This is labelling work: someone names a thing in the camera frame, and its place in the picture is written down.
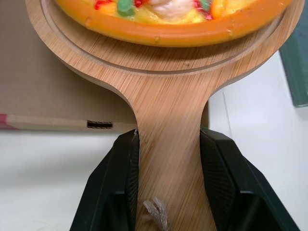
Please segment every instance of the green topping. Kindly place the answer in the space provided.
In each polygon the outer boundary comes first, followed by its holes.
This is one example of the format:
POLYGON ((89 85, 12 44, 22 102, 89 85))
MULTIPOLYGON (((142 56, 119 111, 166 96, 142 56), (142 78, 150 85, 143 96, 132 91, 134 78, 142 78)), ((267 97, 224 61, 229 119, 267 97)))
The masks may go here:
POLYGON ((209 11, 210 10, 210 2, 209 2, 209 0, 200 0, 200 3, 202 5, 202 8, 205 11, 209 11))
POLYGON ((117 13, 123 17, 134 15, 133 4, 131 0, 119 0, 117 2, 117 13))

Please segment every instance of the pizza peel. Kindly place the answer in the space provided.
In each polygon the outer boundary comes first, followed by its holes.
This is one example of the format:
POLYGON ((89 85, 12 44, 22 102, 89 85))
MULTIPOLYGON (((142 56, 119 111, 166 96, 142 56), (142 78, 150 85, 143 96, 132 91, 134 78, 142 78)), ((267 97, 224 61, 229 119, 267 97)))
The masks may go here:
POLYGON ((142 207, 153 197, 165 202, 171 230, 216 230, 200 162, 205 103, 268 60, 292 33, 303 6, 304 0, 294 0, 270 25, 234 41, 159 48, 89 31, 52 0, 26 0, 34 29, 59 60, 120 95, 135 113, 141 139, 137 231, 155 230, 142 207))

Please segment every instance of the red topping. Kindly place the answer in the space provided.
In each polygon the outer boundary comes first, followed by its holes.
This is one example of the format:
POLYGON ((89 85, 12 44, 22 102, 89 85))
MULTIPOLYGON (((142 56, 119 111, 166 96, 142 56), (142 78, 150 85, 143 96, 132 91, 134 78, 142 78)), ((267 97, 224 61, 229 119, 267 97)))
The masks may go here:
POLYGON ((142 0, 134 0, 134 3, 135 3, 135 6, 137 7, 137 8, 139 8, 139 7, 141 7, 141 5, 142 5, 142 0))
POLYGON ((106 5, 106 4, 111 3, 111 2, 112 2, 112 0, 97 0, 95 5, 94 5, 94 8, 96 10, 99 10, 102 5, 106 5))

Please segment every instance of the red stripe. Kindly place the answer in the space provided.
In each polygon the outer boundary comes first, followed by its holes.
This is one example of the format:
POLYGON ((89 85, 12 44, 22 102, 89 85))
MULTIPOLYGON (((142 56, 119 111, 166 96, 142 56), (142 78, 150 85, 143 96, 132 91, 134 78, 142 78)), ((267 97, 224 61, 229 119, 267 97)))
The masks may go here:
POLYGON ((0 129, 17 129, 7 123, 7 114, 0 114, 0 129))

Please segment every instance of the cardboard box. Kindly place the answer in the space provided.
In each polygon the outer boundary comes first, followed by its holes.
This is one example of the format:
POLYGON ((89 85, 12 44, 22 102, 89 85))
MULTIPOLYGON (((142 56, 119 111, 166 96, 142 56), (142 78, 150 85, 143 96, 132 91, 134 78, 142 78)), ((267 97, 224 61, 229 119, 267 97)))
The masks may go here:
POLYGON ((130 106, 64 66, 40 40, 25 1, 0 1, 0 129, 128 131, 130 106))

